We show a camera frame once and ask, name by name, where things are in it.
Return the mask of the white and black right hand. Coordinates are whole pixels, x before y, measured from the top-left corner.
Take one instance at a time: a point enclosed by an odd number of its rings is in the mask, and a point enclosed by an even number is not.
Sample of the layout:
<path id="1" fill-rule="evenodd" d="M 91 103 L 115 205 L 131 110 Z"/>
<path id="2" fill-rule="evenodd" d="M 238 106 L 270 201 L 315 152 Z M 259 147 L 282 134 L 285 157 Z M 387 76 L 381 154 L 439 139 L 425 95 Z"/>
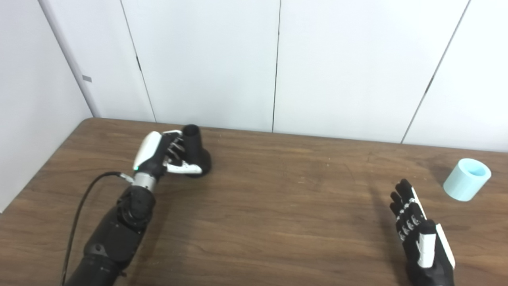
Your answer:
<path id="1" fill-rule="evenodd" d="M 455 285 L 456 261 L 446 234 L 440 223 L 426 216 L 412 184 L 402 179 L 390 197 L 409 281 L 413 286 Z"/>

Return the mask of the white and black left hand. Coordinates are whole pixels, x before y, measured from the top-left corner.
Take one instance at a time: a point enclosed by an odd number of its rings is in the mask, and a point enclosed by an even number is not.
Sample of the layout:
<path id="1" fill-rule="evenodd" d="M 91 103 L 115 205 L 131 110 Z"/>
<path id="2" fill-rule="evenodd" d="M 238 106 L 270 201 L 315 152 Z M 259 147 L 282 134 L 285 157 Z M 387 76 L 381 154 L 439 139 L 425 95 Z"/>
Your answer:
<path id="1" fill-rule="evenodd" d="M 152 131 L 143 139 L 133 163 L 134 174 L 145 173 L 159 179 L 166 173 L 197 177 L 204 175 L 203 167 L 185 159 L 183 132 Z"/>

